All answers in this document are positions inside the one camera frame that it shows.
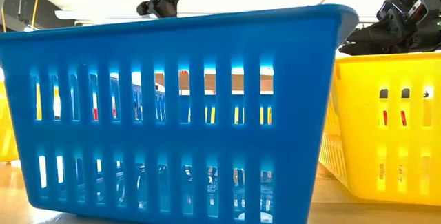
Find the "blue plastic basket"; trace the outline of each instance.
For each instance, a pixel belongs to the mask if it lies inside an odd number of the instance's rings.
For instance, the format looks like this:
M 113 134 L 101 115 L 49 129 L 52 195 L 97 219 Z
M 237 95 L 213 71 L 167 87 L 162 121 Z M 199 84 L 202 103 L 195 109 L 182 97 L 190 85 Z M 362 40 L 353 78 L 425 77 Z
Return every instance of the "blue plastic basket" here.
M 352 9 L 330 5 L 1 35 L 29 202 L 151 223 L 305 223 L 334 51 L 357 22 Z M 269 98 L 260 95 L 261 66 L 274 69 Z M 231 91 L 237 67 L 240 98 Z M 208 68 L 216 96 L 204 95 Z M 187 99 L 178 93 L 182 69 Z M 156 70 L 165 73 L 165 98 Z M 246 110 L 238 124 L 236 100 Z M 204 120 L 208 104 L 214 123 Z M 260 124 L 262 104 L 271 125 Z

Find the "yellow plastic basket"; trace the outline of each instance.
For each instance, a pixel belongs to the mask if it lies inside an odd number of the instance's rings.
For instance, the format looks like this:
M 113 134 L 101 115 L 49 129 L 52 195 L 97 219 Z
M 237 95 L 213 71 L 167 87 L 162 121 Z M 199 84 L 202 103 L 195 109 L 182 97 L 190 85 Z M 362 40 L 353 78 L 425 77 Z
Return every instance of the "yellow plastic basket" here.
M 359 198 L 441 205 L 441 54 L 338 59 L 319 160 Z
M 18 158 L 5 83 L 0 81 L 0 162 L 11 162 Z

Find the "table surface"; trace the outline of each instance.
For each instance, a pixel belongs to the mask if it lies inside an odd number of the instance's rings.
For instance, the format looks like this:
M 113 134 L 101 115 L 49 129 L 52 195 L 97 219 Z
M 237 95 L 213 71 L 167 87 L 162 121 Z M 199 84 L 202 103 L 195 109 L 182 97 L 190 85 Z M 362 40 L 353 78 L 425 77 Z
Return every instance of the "table surface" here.
M 0 199 L 0 223 L 121 223 L 31 207 L 18 161 L 0 163 Z M 441 207 L 361 201 L 319 165 L 308 223 L 441 223 Z

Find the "cable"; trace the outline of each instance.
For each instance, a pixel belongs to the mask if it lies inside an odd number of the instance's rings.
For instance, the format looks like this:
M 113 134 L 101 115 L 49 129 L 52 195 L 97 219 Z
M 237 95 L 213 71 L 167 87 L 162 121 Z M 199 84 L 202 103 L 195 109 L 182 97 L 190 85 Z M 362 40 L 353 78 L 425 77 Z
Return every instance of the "cable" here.
M 3 25 L 3 32 L 6 32 L 6 19 L 5 19 L 5 13 L 3 12 L 3 8 L 1 9 L 1 24 Z
M 35 5 L 34 5 L 34 12 L 32 13 L 32 22 L 30 24 L 30 27 L 32 29 L 34 29 L 34 24 L 35 24 L 35 15 L 37 14 L 37 6 L 39 4 L 39 0 L 35 0 Z

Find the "wooden floor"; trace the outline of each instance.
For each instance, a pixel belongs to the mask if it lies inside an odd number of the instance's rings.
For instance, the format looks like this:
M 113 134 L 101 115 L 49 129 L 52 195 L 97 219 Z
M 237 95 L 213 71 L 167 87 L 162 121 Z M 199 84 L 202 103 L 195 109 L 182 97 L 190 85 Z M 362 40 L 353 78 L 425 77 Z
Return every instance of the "wooden floor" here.
M 0 223 L 115 224 L 72 214 L 37 210 L 26 198 L 18 162 L 0 163 Z M 441 207 L 376 203 L 354 198 L 325 168 L 319 166 L 309 223 L 441 223 Z

